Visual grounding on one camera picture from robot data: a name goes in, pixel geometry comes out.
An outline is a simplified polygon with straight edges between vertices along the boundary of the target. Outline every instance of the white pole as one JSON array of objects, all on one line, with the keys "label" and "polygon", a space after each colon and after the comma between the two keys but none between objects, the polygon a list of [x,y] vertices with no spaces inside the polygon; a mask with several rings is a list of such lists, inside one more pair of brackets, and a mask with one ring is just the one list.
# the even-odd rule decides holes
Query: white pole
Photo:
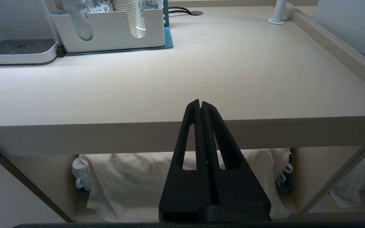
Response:
[{"label": "white pole", "polygon": [[283,24],[283,15],[285,10],[285,5],[288,0],[277,0],[277,4],[275,5],[274,15],[271,19],[268,19],[268,22],[272,24]]}]

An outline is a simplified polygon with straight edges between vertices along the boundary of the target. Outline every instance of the drip tray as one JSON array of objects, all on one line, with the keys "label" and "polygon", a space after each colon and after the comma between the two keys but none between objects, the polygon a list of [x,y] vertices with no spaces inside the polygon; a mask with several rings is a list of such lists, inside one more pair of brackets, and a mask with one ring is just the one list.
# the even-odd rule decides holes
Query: drip tray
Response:
[{"label": "drip tray", "polygon": [[0,41],[0,64],[32,64],[49,62],[56,57],[53,39]]}]

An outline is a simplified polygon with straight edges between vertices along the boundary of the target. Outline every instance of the beige tabletop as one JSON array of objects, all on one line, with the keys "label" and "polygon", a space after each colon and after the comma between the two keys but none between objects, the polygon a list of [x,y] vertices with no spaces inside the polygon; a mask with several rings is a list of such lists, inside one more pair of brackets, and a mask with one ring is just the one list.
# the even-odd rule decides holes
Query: beige tabletop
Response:
[{"label": "beige tabletop", "polygon": [[0,126],[181,121],[197,98],[225,120],[365,116],[365,83],[274,7],[192,10],[172,49],[0,66]]}]

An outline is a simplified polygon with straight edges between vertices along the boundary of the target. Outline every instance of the cloth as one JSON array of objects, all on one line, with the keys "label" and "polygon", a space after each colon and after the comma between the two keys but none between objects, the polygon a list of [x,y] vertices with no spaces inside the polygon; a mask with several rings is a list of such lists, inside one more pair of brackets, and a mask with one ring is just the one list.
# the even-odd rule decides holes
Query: cloth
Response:
[{"label": "cloth", "polygon": [[365,158],[329,193],[338,207],[347,208],[360,206],[360,190],[365,190]]},{"label": "cloth", "polygon": [[[242,153],[271,201],[270,217],[288,217],[278,197],[275,179],[288,164],[290,150],[242,150]],[[87,208],[109,222],[158,222],[158,204],[172,156],[172,152],[80,155],[88,166],[93,185]],[[223,167],[220,153],[218,158]],[[195,167],[195,152],[186,152],[183,168]]]}]

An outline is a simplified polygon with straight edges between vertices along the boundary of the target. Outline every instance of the stack of paper cups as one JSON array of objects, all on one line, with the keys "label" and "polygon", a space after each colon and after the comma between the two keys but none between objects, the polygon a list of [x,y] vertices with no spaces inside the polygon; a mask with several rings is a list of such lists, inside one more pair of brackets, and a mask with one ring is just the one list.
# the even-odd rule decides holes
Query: stack of paper cups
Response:
[{"label": "stack of paper cups", "polygon": [[145,9],[158,9],[157,0],[136,0],[136,31],[138,37],[143,37],[146,33],[146,26],[144,25],[143,11]]},{"label": "stack of paper cups", "polygon": [[136,0],[114,0],[115,11],[126,11],[128,13],[129,27],[133,36],[138,37],[136,31]]}]

